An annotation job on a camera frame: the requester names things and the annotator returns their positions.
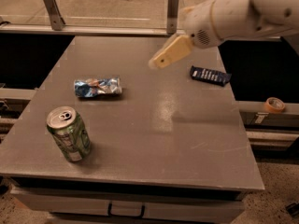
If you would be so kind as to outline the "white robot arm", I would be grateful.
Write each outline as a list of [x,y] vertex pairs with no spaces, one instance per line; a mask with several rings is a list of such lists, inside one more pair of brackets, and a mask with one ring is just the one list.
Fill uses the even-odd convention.
[[192,50],[217,47],[227,40],[295,35],[299,31],[299,0],[208,0],[185,7],[182,35],[172,35],[149,60],[165,68]]

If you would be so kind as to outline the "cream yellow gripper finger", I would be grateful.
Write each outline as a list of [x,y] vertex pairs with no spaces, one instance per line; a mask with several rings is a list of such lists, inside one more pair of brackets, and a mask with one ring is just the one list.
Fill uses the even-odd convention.
[[193,42],[188,35],[170,36],[164,45],[149,60],[151,69],[161,69],[188,56],[193,49]]

